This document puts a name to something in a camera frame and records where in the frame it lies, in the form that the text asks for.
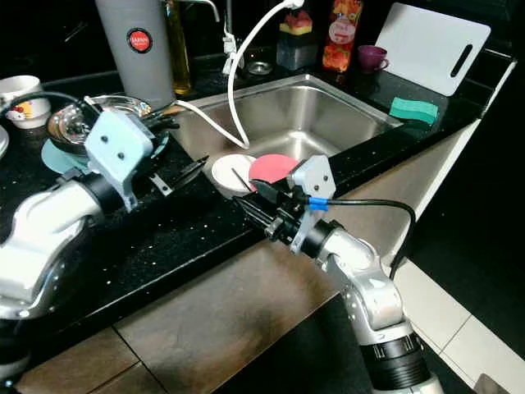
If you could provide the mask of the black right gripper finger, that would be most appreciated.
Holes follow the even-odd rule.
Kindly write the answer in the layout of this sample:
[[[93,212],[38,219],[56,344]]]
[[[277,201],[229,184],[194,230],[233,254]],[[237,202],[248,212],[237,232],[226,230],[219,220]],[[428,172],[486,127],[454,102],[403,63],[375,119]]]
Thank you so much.
[[[286,179],[279,181],[265,181],[252,179],[250,185],[254,187],[255,202],[265,202],[269,205],[281,206],[292,200],[292,191]]]
[[[244,211],[249,222],[258,226],[266,234],[279,230],[279,206],[261,195],[234,196],[234,203]]]

